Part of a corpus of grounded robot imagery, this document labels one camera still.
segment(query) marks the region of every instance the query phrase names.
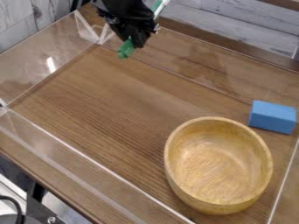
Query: blue block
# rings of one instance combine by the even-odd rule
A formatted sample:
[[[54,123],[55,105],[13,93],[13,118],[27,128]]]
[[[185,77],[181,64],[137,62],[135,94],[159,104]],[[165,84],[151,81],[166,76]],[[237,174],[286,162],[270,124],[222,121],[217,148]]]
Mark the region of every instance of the blue block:
[[[249,126],[292,135],[296,124],[296,108],[266,101],[254,101]]]

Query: black cable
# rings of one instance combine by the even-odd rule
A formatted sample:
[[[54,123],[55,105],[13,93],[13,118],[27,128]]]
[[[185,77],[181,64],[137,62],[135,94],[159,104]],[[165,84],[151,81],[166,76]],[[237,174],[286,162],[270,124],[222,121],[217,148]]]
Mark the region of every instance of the black cable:
[[[18,201],[14,198],[7,197],[5,195],[0,195],[0,200],[10,200],[14,203],[14,205],[17,207],[17,212],[18,212],[18,218],[17,218],[15,224],[25,224],[23,209],[22,209],[21,204],[18,203]]]

